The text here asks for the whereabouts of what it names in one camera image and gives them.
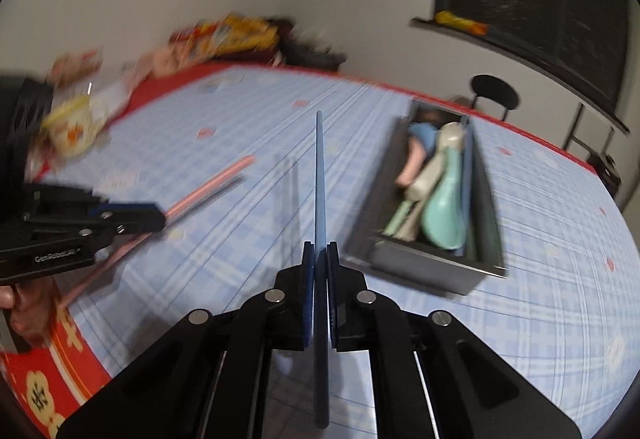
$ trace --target pink utensil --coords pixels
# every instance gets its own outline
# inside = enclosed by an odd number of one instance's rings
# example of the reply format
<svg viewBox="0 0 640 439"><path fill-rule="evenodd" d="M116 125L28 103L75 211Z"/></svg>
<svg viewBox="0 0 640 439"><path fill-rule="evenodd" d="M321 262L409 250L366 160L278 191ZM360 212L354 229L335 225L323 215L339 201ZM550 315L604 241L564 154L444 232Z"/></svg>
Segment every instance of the pink utensil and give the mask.
<svg viewBox="0 0 640 439"><path fill-rule="evenodd" d="M402 168L402 172L396 178L396 184L400 188L407 188L415 178L420 174L422 163L427 159L427 151L422 143L415 136L409 137L409 155L406 158L406 164Z"/></svg>
<svg viewBox="0 0 640 439"><path fill-rule="evenodd" d="M203 199L211 195L224 183L233 179L249 165L254 164L254 162L254 156L245 156L240 161L235 162L233 165L220 172L220 174L213 176L206 183L191 192L187 197L184 197L183 199L178 201L164 214L166 216L167 225L171 224L189 209L199 204ZM60 299L60 301L58 302L58 308L66 309L67 307L69 307L73 302L76 301L76 299L78 299L78 297L84 292L84 290L94 282L94 280L107 272L108 269L111 269L122 257L127 255L127 253L129 253L134 247L139 245L140 242L145 241L145 239L149 235L151 235L151 233L144 233L143 235L139 235L135 239L132 239L129 242L125 242L125 244L118 247L109 256L108 259L100 263L98 267L96 267L89 275L78 282L77 285L73 286L73 288L71 288L70 291L66 293L62 297L62 299Z"/></svg>

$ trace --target plastic utensil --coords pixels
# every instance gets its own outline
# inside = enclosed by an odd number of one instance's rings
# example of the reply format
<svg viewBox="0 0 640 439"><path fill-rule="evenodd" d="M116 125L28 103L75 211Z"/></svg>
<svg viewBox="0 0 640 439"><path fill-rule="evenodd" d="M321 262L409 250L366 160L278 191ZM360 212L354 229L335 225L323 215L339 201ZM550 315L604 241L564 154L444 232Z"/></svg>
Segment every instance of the plastic utensil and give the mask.
<svg viewBox="0 0 640 439"><path fill-rule="evenodd" d="M468 116L462 118L462 124L466 128L465 148L462 151L462 192L460 209L462 210L462 222L465 228L465 244L455 250L454 255L463 257L468 247L467 242L470 239L469 219L471 211L471 186L472 186L472 167L473 167L473 140L474 133L470 128L470 120Z"/></svg>
<svg viewBox="0 0 640 439"><path fill-rule="evenodd" d="M316 216L314 225L313 409L316 428L329 426L329 349L326 272L326 207L322 111L316 112Z"/></svg>
<svg viewBox="0 0 640 439"><path fill-rule="evenodd" d="M396 184L400 188L407 188L420 174L420 168L425 159L427 159L427 151L422 146L420 139L416 136L410 136L409 155L406 158L406 164L402 168L402 172L396 178Z"/></svg>
<svg viewBox="0 0 640 439"><path fill-rule="evenodd" d="M447 167L422 214L422 228L431 242L443 249L457 249L465 242L465 225L460 210L462 156L449 147Z"/></svg>
<svg viewBox="0 0 640 439"><path fill-rule="evenodd" d="M436 184L442 176L442 172L445 167L445 155L443 152L437 152L427 166L416 180L411 183L411 186L406 189L405 195L407 199L411 199L410 203L413 206L411 213L407 215L409 209L406 210L402 221L398 223L400 229L396 229L394 237L403 241L412 242L415 241L418 236L418 229L420 228L420 215L424 210L424 206L431 195L431 192L435 188Z"/></svg>
<svg viewBox="0 0 640 439"><path fill-rule="evenodd" d="M453 122L440 129L438 150L446 153L442 180L422 213L422 230L431 242L443 249L457 249L465 242L465 223L460 208L462 149L466 130Z"/></svg>
<svg viewBox="0 0 640 439"><path fill-rule="evenodd" d="M410 212L411 207L414 205L414 203L415 201L409 199L405 199L404 201L402 201L400 203L400 206L396 210L396 213L394 213L394 216L391 217L391 220L385 226L385 230L382 232L382 234L393 235L394 233L396 233L400 229L404 218Z"/></svg>

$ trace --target red table edge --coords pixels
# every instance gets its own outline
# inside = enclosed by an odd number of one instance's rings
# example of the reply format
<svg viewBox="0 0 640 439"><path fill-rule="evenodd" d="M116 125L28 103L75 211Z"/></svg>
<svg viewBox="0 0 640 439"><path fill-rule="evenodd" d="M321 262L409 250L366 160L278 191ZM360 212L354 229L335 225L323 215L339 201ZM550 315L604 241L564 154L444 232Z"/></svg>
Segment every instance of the red table edge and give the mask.
<svg viewBox="0 0 640 439"><path fill-rule="evenodd" d="M320 76L327 76L327 77L333 77L333 78L339 77L339 78L353 80L354 82L361 82L361 83L376 85L377 87L386 89L391 92L413 96L414 98L419 98L421 100L425 100L432 104L440 105L448 109L453 109L455 111L462 112L463 114L468 114L470 116L477 116L478 118L482 118L493 124L504 127L505 129L511 130L512 132L516 132L517 134L524 136L525 138L528 138L538 143L539 145L545 146L546 148L553 150L554 152L556 152L556 154L559 154L560 156L563 156L564 158L567 158L570 161L573 161L579 164L581 167L587 169L592 174L596 173L590 164L588 164L585 161L582 161L579 158L576 158L572 154L569 154L567 151L563 150L562 148L559 148L559 146L556 146L553 143L549 143L543 140L542 138L539 138L538 136L535 136L532 133L527 132L526 130L519 129L518 127L508 124L507 122L498 120L496 118L492 118L488 114L484 114L484 112L475 111L475 110L466 108L464 106L460 106L458 104L448 102L447 100L441 100L440 98L436 98L434 96L430 96L425 93L420 93L411 89L397 87L385 82L367 80L364 78L349 76L341 73L321 71L316 69L308 69L303 67L293 67L293 66L271 67L271 66L268 66L267 64L235 63L235 62L223 62L223 61L200 64L198 66L192 67L188 70L172 75L170 77L155 79L155 80L147 80L145 82L142 82L140 86L131 95L131 100L129 102L129 106L127 107L127 109L116 120L114 120L114 122L126 116L127 114L130 114L131 112L134 112L139 108L142 108L143 106L147 105L149 102L152 102L153 100L160 98L161 96L171 93L172 91L176 90L179 87L183 87L184 85L187 85L190 82L199 80L210 74L220 72L231 67L270 69L270 70L284 71L284 72L297 73L297 74L307 74L307 75L316 75L316 76L320 75Z"/></svg>

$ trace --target metal rod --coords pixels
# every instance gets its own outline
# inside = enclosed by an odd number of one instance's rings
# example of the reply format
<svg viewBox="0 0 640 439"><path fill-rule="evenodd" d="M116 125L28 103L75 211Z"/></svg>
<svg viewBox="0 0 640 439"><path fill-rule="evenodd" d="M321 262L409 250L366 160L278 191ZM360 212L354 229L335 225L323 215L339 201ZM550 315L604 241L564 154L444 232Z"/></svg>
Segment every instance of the metal rod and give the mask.
<svg viewBox="0 0 640 439"><path fill-rule="evenodd" d="M611 143L611 140L613 139L613 133L614 133L614 129L613 127L609 127L609 133L607 134L607 141L604 142L604 146L602 147L602 152L601 154L604 156L607 148L609 148L609 144Z"/></svg>
<svg viewBox="0 0 640 439"><path fill-rule="evenodd" d="M244 158L236 161L233 165L225 168L222 172L214 175L206 183L199 188L191 192L187 197L179 200L176 204L171 206L166 212L167 225L173 223L176 219L180 218L185 212L198 206L199 203L210 196L217 188L222 187L225 182L232 180L242 170L255 162L254 156L245 156ZM144 242L151 233L143 233L142 235L133 238L130 241L125 242L118 247L104 262L98 264L98 266L87 276L85 276L80 282L73 286L58 302L58 309L66 309L78 297L101 275L107 270L111 269L118 261L127 255L133 248Z"/></svg>
<svg viewBox="0 0 640 439"><path fill-rule="evenodd" d="M569 149L569 145L571 145L571 142L574 139L575 130L578 128L578 124L580 123L583 112L584 104L580 104L580 106L578 106L578 110L575 112L574 120L571 123L571 128L569 129L569 133L566 136L566 140L564 140L564 145L562 145L562 150Z"/></svg>

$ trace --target screw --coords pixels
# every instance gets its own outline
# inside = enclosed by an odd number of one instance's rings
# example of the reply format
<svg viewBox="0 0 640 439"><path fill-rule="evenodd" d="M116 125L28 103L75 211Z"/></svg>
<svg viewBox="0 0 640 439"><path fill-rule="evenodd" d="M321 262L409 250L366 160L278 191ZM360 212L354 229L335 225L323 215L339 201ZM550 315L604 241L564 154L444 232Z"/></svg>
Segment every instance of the screw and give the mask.
<svg viewBox="0 0 640 439"><path fill-rule="evenodd" d="M356 300L361 304L373 304L376 301L376 294L373 291L360 291L356 295Z"/></svg>
<svg viewBox="0 0 640 439"><path fill-rule="evenodd" d="M267 302L278 303L284 300L284 291L282 289L270 289L264 294Z"/></svg>
<svg viewBox="0 0 640 439"><path fill-rule="evenodd" d="M195 311L191 311L189 313L189 321L193 325L204 324L208 319L209 313L207 313L204 309L196 309Z"/></svg>
<svg viewBox="0 0 640 439"><path fill-rule="evenodd" d="M451 323L451 315L446 311L436 311L431 316L431 319L433 320L434 324L440 325L442 327L446 327Z"/></svg>

